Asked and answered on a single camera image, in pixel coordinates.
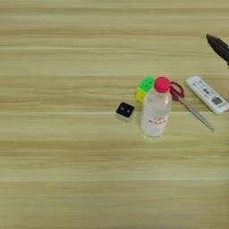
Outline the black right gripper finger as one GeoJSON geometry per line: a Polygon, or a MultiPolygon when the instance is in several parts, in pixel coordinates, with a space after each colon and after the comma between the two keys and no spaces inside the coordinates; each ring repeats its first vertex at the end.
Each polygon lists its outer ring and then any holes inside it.
{"type": "Polygon", "coordinates": [[[229,66],[229,46],[220,38],[206,35],[207,41],[217,55],[219,55],[229,66]]]}

